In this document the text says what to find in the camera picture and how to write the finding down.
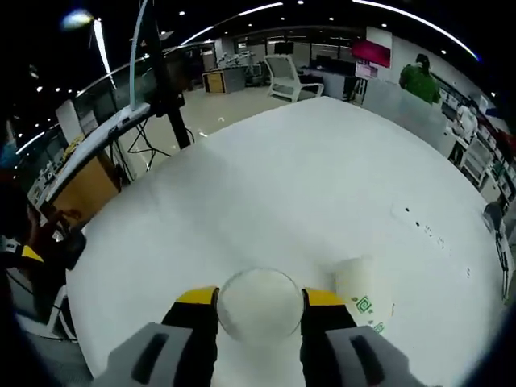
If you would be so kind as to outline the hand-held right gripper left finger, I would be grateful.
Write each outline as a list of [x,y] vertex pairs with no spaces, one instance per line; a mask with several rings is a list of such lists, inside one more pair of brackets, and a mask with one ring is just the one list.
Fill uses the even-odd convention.
[[183,293],[162,322],[150,322],[117,346],[94,386],[209,386],[218,350],[219,287]]

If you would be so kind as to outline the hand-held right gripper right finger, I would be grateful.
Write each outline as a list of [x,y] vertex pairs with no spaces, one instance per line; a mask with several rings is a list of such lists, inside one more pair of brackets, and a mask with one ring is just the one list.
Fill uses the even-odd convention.
[[409,360],[371,327],[356,325],[336,294],[302,290],[300,361],[307,386],[422,386]]

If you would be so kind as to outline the person's left hand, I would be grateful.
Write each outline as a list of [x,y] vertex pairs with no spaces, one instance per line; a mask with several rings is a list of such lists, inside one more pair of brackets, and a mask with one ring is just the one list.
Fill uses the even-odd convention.
[[40,224],[40,213],[32,207],[27,208],[27,216],[31,226],[27,244],[33,245],[42,234],[48,233],[49,235],[53,235],[60,221],[64,221],[66,218],[79,220],[81,218],[81,212],[75,209],[56,210],[49,216],[44,225]]

